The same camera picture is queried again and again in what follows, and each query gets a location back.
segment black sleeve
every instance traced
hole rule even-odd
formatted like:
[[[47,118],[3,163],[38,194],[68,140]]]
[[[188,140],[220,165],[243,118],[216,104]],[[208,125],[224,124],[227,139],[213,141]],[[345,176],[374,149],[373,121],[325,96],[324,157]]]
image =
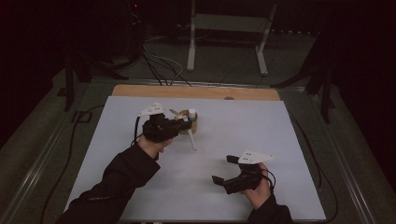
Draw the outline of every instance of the black sleeve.
[[[159,169],[138,144],[133,145],[113,159],[102,181],[73,200],[56,223],[117,223],[134,189],[145,186]]]
[[[256,211],[253,210],[248,217],[251,224],[289,224],[291,220],[289,208],[286,205],[276,203],[275,195],[272,194],[268,200]]]

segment metal frame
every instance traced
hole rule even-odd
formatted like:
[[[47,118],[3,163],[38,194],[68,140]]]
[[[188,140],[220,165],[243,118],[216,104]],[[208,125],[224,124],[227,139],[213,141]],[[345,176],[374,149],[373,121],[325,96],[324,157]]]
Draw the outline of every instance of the metal frame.
[[[196,14],[195,0],[191,0],[191,36],[187,71],[193,71],[195,66],[195,30],[227,30],[243,32],[262,32],[262,42],[256,46],[256,55],[262,76],[268,75],[267,65],[264,60],[263,50],[270,33],[271,25],[275,16],[277,4],[273,4],[267,18],[235,17]]]

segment white table surface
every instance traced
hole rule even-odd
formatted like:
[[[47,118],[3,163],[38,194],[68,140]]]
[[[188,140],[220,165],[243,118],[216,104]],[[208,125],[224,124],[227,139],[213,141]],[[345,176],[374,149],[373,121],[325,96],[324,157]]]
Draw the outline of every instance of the white table surface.
[[[265,164],[276,176],[275,195],[286,204],[294,220],[325,219],[312,177],[281,101],[211,100],[109,96],[88,148],[68,204],[100,182],[111,160],[133,140],[138,112],[159,102],[169,109],[194,107],[198,129],[197,151],[187,135],[174,139],[160,154],[160,171],[127,204],[122,220],[132,221],[245,221],[252,210],[242,194],[228,195],[213,184],[212,175],[236,177],[237,165],[227,155],[244,150],[275,156]],[[149,117],[143,117],[142,124]]]

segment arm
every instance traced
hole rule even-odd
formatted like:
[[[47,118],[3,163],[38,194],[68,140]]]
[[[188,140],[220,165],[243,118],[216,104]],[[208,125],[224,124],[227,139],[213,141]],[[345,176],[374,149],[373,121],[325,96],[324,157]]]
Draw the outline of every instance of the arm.
[[[102,181],[70,203],[56,223],[116,223],[134,189],[146,183],[160,169],[153,159],[172,139],[153,143],[144,135],[138,144],[118,154],[104,171]]]
[[[267,167],[260,163],[262,174],[268,176]],[[255,189],[246,189],[243,193],[247,196],[254,210],[248,217],[251,224],[289,224],[291,220],[289,208],[286,205],[276,203],[276,197],[270,190],[268,181],[263,178],[260,185]]]

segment metal leg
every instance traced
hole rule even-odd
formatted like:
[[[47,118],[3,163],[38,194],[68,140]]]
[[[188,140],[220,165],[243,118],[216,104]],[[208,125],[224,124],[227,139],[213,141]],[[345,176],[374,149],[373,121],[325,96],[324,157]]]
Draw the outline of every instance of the metal leg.
[[[195,0],[191,0],[191,36],[189,59],[187,60],[187,71],[194,70],[195,64]]]
[[[268,16],[268,22],[266,24],[266,28],[262,34],[262,42],[260,43],[259,46],[256,46],[257,60],[259,62],[260,74],[262,76],[268,75],[267,65],[265,64],[264,55],[262,52],[264,51],[265,42],[267,41],[268,35],[270,34],[272,21],[276,12],[276,7],[277,5],[272,6],[270,15]]]

